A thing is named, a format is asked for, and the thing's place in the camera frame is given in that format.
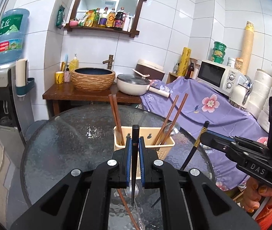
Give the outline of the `person's right hand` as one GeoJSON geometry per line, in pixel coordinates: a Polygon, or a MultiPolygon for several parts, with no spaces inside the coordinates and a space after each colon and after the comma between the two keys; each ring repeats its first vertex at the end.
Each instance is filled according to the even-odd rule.
{"type": "Polygon", "coordinates": [[[266,185],[260,185],[256,179],[250,177],[246,182],[241,207],[244,208],[245,211],[252,213],[260,207],[262,197],[269,197],[270,199],[266,205],[272,206],[272,188],[266,185]]]}

